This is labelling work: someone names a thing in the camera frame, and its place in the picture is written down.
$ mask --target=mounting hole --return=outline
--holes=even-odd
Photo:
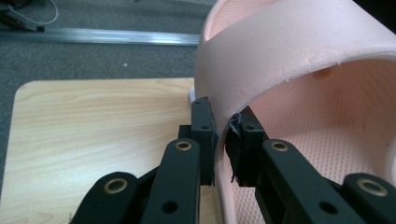
[[[371,179],[359,178],[358,186],[364,191],[374,194],[375,196],[378,197],[384,197],[388,195],[387,189],[385,189],[382,185],[378,184],[377,182]]]
[[[189,142],[178,142],[175,144],[175,147],[178,150],[185,151],[185,150],[189,150],[192,147],[192,144]]]
[[[253,126],[250,126],[250,125],[246,126],[245,128],[246,128],[248,131],[253,131],[253,130],[254,130],[254,127],[253,127]]]
[[[108,194],[115,194],[123,191],[128,185],[128,181],[124,178],[114,178],[105,184],[105,192]]]
[[[335,215],[337,214],[337,208],[332,205],[331,203],[327,203],[327,202],[320,202],[319,203],[319,207],[321,208],[321,210],[323,210],[326,213]]]
[[[175,202],[167,202],[163,204],[163,212],[166,214],[172,214],[177,210],[177,203]]]
[[[277,151],[287,151],[289,149],[288,146],[280,142],[271,143],[271,147]]]

